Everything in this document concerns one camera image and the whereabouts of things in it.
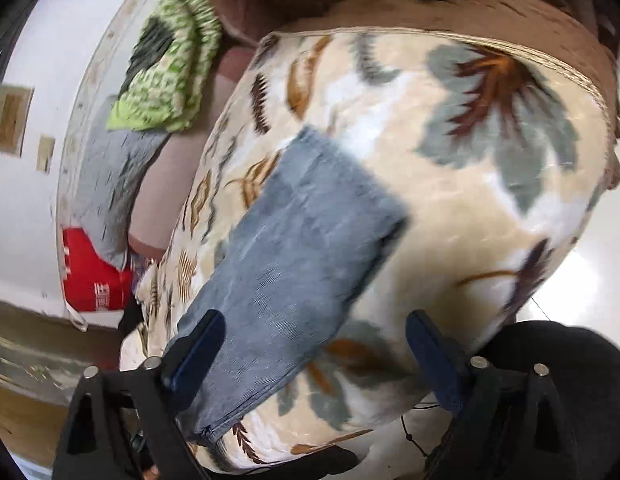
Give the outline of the red shopping bag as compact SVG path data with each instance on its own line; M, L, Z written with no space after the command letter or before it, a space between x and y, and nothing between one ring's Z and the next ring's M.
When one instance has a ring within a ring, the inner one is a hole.
M99 258L80 228L62 230L62 291L69 320L79 330L116 328L132 297L132 270Z

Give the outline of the dark grey folded garment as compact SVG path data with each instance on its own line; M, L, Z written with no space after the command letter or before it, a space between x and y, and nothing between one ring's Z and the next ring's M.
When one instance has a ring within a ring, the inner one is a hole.
M164 21L157 16L148 18L132 51L119 96L127 92L134 77L141 70L148 70L160 61L171 47L173 38L172 29Z

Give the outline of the grey-blue denim pants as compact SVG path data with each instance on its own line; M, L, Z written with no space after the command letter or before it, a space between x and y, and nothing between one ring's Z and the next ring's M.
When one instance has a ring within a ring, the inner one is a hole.
M171 341L209 310L226 335L191 406L188 440L217 442L277 393L346 321L395 250L406 206L338 144L307 127L223 244L223 257Z

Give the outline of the grey quilted pillow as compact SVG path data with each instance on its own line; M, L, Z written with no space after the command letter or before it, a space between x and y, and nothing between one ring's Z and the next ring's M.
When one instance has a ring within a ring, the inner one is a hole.
M122 271L127 265L127 230L142 178L170 136L163 130L108 130L116 103L107 96L87 138L72 217L100 260Z

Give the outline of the cream leaf-print blanket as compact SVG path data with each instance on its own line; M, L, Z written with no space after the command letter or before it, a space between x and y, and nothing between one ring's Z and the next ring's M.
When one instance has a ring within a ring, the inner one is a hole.
M238 474L399 418L427 389L404 338L428 313L479 344L554 272L606 188L610 113L590 79L504 41L393 28L264 38L180 192L137 293L123 368L160 354L287 144L313 127L406 203L410 228L335 339L213 446Z

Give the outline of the green patterned folded cloth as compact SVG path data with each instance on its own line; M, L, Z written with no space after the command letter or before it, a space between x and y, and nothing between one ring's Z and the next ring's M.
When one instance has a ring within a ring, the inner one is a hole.
M141 70L127 92L118 94L108 130L181 131L200 110L223 35L213 4L210 0L158 0L149 16L157 16L172 29L173 42L158 63Z

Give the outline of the pink-brown bed sheet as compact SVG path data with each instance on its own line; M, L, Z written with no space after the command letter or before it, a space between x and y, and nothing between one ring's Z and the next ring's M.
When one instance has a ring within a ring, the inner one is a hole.
M205 144L254 54L252 48L235 46L221 55L203 88L193 124L171 134L147 169L127 231L128 247L136 254L159 260L167 250Z

